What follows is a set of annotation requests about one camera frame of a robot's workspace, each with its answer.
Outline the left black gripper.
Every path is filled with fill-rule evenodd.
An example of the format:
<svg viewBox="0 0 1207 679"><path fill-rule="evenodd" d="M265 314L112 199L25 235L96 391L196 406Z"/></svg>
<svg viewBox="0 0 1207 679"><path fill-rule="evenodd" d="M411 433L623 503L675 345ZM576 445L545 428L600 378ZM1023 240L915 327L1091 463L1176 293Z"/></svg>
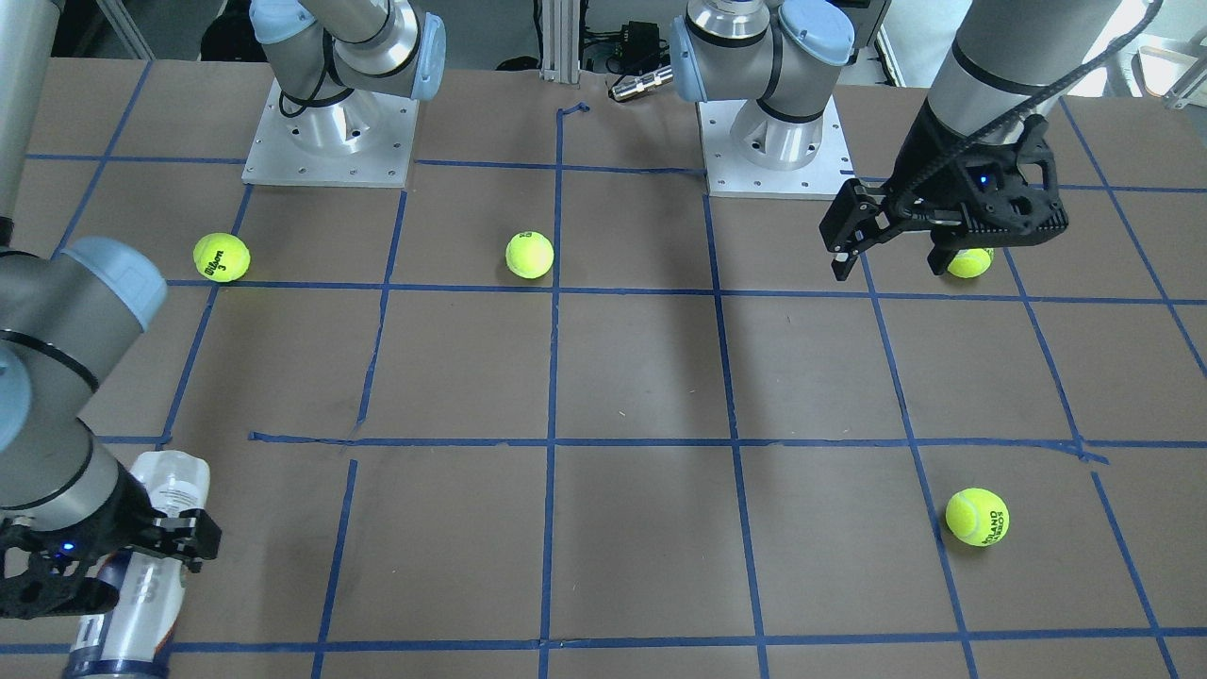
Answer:
<svg viewBox="0 0 1207 679"><path fill-rule="evenodd" d="M850 177L820 219L836 282L845 282L861 254L897 238L897 224L931 232L927 257L934 275L947 274L958 250L1013 248L1053 240L1069 218L1059 194L1049 122L1032 113L1011 144L976 142L912 188L911 181L962 141L935 116L919 109L886 185Z"/></svg>

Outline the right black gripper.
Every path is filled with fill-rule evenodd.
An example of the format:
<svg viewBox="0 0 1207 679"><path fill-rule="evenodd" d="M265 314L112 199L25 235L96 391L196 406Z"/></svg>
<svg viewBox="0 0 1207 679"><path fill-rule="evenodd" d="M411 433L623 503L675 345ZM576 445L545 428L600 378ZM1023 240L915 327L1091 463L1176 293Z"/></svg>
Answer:
<svg viewBox="0 0 1207 679"><path fill-rule="evenodd" d="M157 515L142 482L121 472L107 501L72 527L33 529L33 521L2 520L1 616L107 614L119 602L119 589L88 572L139 533L142 554L177 560L189 574L216 560L223 542L223 529L205 508Z"/></svg>

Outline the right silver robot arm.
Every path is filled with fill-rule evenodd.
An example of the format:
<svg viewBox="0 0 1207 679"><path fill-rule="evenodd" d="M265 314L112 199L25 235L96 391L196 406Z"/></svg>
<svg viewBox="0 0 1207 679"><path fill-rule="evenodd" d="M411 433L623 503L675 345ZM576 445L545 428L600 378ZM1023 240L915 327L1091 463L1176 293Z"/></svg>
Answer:
<svg viewBox="0 0 1207 679"><path fill-rule="evenodd" d="M130 549L199 570L223 532L202 508L177 519L78 420L91 397L158 312L167 282L138 250L83 238L56 257L13 248L16 198L60 1L2 4L1 355L2 616L107 613L118 589L91 576Z"/></svg>

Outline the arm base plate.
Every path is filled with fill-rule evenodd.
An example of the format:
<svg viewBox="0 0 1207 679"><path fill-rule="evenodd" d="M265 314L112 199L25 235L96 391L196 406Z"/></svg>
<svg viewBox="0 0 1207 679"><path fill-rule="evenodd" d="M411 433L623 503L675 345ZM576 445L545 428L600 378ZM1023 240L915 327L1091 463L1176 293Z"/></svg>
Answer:
<svg viewBox="0 0 1207 679"><path fill-rule="evenodd" d="M260 115L241 181L280 188L384 188L408 185L420 104L354 90L332 107L293 104L276 82Z"/></svg>
<svg viewBox="0 0 1207 679"><path fill-rule="evenodd" d="M834 98L805 124L737 100L696 112L710 197L828 201L856 175Z"/></svg>

